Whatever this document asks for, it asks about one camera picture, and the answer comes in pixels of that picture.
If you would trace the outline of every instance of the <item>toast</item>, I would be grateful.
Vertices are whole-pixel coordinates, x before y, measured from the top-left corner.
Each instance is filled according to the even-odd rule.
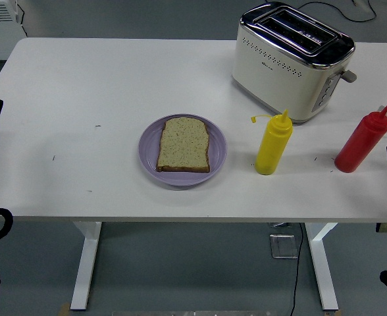
[[[209,133],[201,120],[171,118],[161,133],[156,170],[210,172]]]

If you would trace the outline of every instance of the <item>bottle nozzle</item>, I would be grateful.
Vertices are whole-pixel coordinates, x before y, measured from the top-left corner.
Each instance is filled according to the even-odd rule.
[[[287,121],[287,119],[288,119],[288,110],[285,109],[283,114],[281,115],[281,122],[284,123]]]
[[[379,117],[385,117],[386,113],[387,113],[387,106],[385,106],[385,108],[383,108],[382,111],[379,112]]]

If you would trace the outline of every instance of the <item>toaster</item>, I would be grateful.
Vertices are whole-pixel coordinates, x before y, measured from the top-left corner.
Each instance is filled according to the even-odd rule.
[[[347,35],[280,2],[244,13],[239,22],[233,79],[276,113],[305,122],[327,105],[355,51]]]

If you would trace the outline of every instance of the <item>black cable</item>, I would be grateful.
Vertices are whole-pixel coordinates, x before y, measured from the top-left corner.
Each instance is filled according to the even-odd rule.
[[[338,12],[340,12],[340,14],[346,19],[346,20],[349,20],[349,21],[352,21],[352,22],[355,22],[355,23],[364,23],[364,22],[369,22],[369,21],[372,21],[374,19],[376,19],[377,15],[376,15],[376,12],[375,10],[372,8],[372,5],[371,5],[371,2],[369,0],[367,0],[367,4],[369,6],[369,8],[371,9],[371,11],[373,12],[374,16],[372,18],[369,18],[367,20],[354,20],[352,18],[349,18],[347,17],[338,7],[336,7],[335,5],[331,5],[330,3],[325,3],[325,2],[321,2],[321,1],[311,1],[311,2],[308,2],[308,3],[305,3],[304,5],[301,5],[300,7],[298,7],[298,9],[300,10],[301,8],[303,8],[304,6],[306,5],[311,5],[313,3],[318,3],[318,4],[321,4],[321,5],[328,5],[329,7],[332,7],[334,9],[336,9]]]
[[[292,307],[292,311],[290,312],[290,316],[293,315],[294,308],[296,307],[296,290],[297,290],[297,282],[299,280],[299,260],[300,260],[301,246],[303,244],[303,228],[301,226],[301,223],[299,223],[299,226],[301,231],[301,238],[300,238],[299,253],[297,254],[296,281],[294,282],[293,307]]]
[[[24,15],[25,15],[25,11],[22,9],[22,7],[19,5],[19,3],[17,3],[16,5],[18,5],[18,8],[20,8],[20,10],[22,11],[22,16],[21,16],[21,27],[22,27],[22,30],[24,31],[25,35],[28,37],[28,34],[24,28],[24,25],[22,25],[24,23]]]

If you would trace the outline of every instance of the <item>table leg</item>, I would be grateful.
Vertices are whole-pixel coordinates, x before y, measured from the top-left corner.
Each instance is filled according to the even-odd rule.
[[[91,276],[93,274],[95,254],[99,243],[101,222],[74,222],[75,226],[85,236],[82,248],[80,267],[76,276],[74,295],[70,309],[85,310],[90,292]]]
[[[337,223],[305,223],[323,310],[338,310],[336,293],[323,243],[324,236],[336,225]]]

